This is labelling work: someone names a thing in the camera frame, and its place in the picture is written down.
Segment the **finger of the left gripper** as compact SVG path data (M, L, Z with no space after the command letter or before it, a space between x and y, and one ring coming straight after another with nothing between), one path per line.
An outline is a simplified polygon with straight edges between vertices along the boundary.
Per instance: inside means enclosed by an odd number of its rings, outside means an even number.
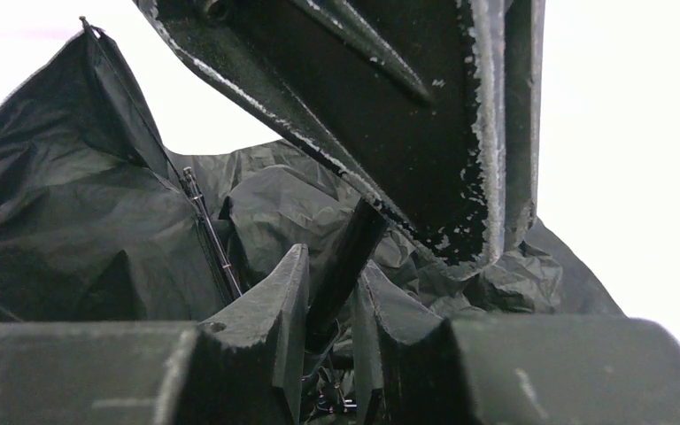
M201 80L454 281L536 218L542 1L140 1Z

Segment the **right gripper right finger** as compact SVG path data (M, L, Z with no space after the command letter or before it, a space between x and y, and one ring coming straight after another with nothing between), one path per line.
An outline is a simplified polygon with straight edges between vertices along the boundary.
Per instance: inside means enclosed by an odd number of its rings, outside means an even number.
M680 424L680 344L655 322L444 319L374 263L352 310L361 424Z

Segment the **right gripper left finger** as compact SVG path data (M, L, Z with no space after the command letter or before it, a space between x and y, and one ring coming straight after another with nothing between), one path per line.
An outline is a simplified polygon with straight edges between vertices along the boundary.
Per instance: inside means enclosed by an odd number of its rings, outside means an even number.
M0 323L0 424L296 424L306 246L211 318Z

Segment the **lilac umbrella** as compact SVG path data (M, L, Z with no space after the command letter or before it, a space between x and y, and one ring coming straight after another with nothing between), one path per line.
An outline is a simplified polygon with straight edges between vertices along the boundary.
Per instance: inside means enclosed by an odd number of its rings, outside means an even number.
M204 224L99 28L85 25L0 105L0 323L203 322L242 296ZM352 295L388 228L360 195L309 278L296 424L357 413Z

